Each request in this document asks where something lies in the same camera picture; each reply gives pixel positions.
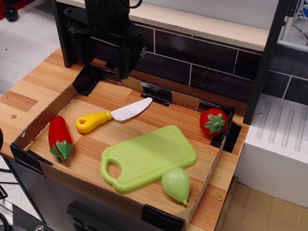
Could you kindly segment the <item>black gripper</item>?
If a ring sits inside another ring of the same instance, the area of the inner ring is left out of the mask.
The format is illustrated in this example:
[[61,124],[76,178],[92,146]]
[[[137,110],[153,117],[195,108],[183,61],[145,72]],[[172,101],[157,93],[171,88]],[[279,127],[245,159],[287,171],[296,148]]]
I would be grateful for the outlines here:
[[89,65],[97,54],[97,39],[118,50],[120,79],[127,79],[136,68],[141,52],[145,52],[146,33],[129,19],[131,9],[141,5],[138,1],[130,5],[128,0],[86,0],[85,8],[66,8],[71,41],[79,60]]

